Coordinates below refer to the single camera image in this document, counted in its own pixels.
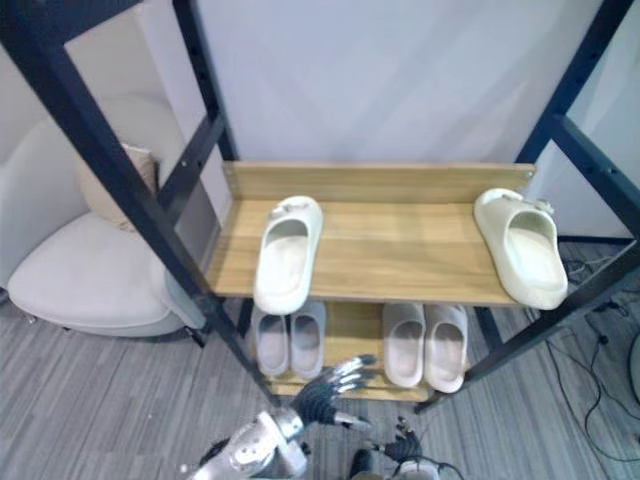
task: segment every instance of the robotic hand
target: robotic hand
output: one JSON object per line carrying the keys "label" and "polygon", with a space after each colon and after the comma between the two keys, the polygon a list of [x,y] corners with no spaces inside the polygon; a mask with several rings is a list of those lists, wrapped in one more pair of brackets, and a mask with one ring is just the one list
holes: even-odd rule
{"label": "robotic hand", "polygon": [[333,400],[349,390],[365,386],[372,374],[364,367],[375,361],[373,355],[361,355],[327,370],[308,383],[288,407],[273,415],[261,412],[230,439],[214,445],[189,479],[249,478],[265,470],[276,457],[284,469],[279,472],[282,476],[301,476],[306,470],[307,457],[293,439],[306,427],[318,422],[362,431],[371,429],[366,419],[337,410]]}
{"label": "robotic hand", "polygon": [[392,480],[440,480],[440,472],[447,467],[462,478],[462,474],[453,465],[424,456],[420,439],[403,417],[398,417],[395,441],[385,444],[369,442],[368,448],[398,464]]}

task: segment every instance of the black metal frame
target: black metal frame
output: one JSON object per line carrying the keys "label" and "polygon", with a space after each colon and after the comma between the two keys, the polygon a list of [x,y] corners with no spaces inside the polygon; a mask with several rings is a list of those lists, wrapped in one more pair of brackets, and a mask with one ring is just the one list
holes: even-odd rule
{"label": "black metal frame", "polygon": [[[567,68],[517,162],[533,163],[553,140],[620,216],[634,240],[614,260],[594,273],[557,309],[540,317],[503,342],[491,310],[476,308],[490,353],[466,374],[463,388],[537,345],[566,322],[604,303],[640,272],[640,191],[594,145],[566,113],[593,71],[633,0],[604,0],[582,44]],[[213,68],[199,32],[198,16],[189,0],[174,0],[174,10],[207,113],[155,199],[122,150],[115,134],[69,58],[64,43],[138,3],[133,0],[79,2],[50,0],[0,3],[0,40],[22,74],[176,281],[226,342],[269,401],[279,404],[265,377],[243,348],[252,309],[245,300],[238,325],[226,314],[175,232],[174,226],[200,173],[217,144],[224,160],[238,158],[225,121]],[[187,329],[201,344],[198,332]],[[416,405],[424,412],[452,395],[436,393]]]}
{"label": "black metal frame", "polygon": [[[501,341],[491,310],[476,308],[489,354],[467,371],[463,389],[535,347],[563,324],[602,305],[640,274],[640,190],[566,116],[632,3],[633,0],[604,0],[516,162],[535,163],[549,141],[554,141],[634,238],[621,240],[627,247],[615,259],[591,275],[558,308],[541,312],[532,324],[507,342]],[[418,403],[414,411],[423,413],[452,396],[436,392],[427,401]]]}
{"label": "black metal frame", "polygon": [[[203,80],[202,72],[198,70],[201,67],[193,62],[196,54],[203,56],[199,36],[196,34],[190,37],[189,51],[206,102],[207,114],[157,199],[151,195],[124,153],[65,50],[64,43],[75,35],[136,3],[138,2],[87,3],[73,0],[2,2],[0,40],[36,95],[102,185],[199,308],[208,324],[252,375],[267,398],[272,404],[278,405],[278,397],[272,394],[265,377],[244,348],[244,342],[226,314],[221,299],[209,289],[204,275],[174,228],[215,144],[220,144],[224,139],[226,145],[221,151],[223,154],[229,153],[227,127],[219,112],[218,103],[212,103],[210,98],[204,97],[205,85],[212,82],[211,77],[206,75]],[[193,17],[190,2],[176,0],[174,7],[179,19]],[[204,345],[198,332],[188,327],[185,330],[198,345]]]}
{"label": "black metal frame", "polygon": [[585,235],[559,235],[558,243],[599,243],[605,245],[629,245],[633,242],[633,238],[623,237],[590,237]]}

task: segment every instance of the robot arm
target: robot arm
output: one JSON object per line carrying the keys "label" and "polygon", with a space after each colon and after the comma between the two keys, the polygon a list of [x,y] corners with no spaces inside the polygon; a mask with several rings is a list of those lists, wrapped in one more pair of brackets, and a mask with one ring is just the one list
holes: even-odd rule
{"label": "robot arm", "polygon": [[306,427],[318,422],[370,429],[367,420],[337,410],[332,402],[343,393],[364,386],[371,374],[363,369],[375,361],[372,355],[354,357],[307,384],[289,407],[273,415],[261,412],[253,422],[241,427],[225,446],[218,444],[221,451],[208,455],[209,460],[189,479],[246,479],[262,472],[276,456],[288,477],[301,476],[307,459],[294,438]]}

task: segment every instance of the lower shelf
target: lower shelf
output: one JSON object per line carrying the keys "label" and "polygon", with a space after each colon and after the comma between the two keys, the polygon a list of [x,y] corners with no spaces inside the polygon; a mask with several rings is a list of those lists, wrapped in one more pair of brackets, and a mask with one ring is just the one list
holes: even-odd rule
{"label": "lower shelf", "polygon": [[[349,398],[420,402],[426,400],[428,385],[414,388],[398,387],[384,375],[382,342],[382,305],[368,303],[327,302],[324,363],[334,366],[354,355],[373,354],[378,362],[373,366],[377,375],[366,388],[347,394]],[[295,395],[307,380],[287,373],[269,379],[278,395]]]}

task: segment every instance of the striped carpet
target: striped carpet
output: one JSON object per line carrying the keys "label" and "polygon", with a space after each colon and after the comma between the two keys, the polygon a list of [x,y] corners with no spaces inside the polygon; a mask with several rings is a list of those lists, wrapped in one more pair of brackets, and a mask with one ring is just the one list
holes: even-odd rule
{"label": "striped carpet", "polygon": [[[593,260],[614,247],[563,246],[565,258]],[[640,331],[640,296],[614,298],[623,309],[588,316],[609,338],[595,370],[610,393],[640,416],[627,375],[627,353]],[[237,314],[238,302],[227,302]],[[522,310],[495,310],[503,337],[527,324]],[[470,322],[470,355],[487,353]],[[588,362],[596,335],[584,320],[556,334],[559,348]],[[557,355],[580,419],[595,389],[585,372]],[[640,457],[640,421],[604,399],[592,415],[595,441],[618,457]],[[544,344],[451,401],[416,417],[410,404],[340,401],[373,421],[374,437],[390,440],[398,415],[422,435],[425,454],[456,465],[471,479],[637,479],[640,462],[595,454],[565,404]],[[142,340],[63,331],[30,324],[9,302],[0,307],[0,478],[177,479],[212,441],[266,407],[224,344],[210,335],[200,350],[182,334]],[[305,478],[343,479],[364,438],[335,427],[304,434],[312,449]],[[377,461],[380,472],[389,462]],[[443,473],[443,480],[456,478]]]}

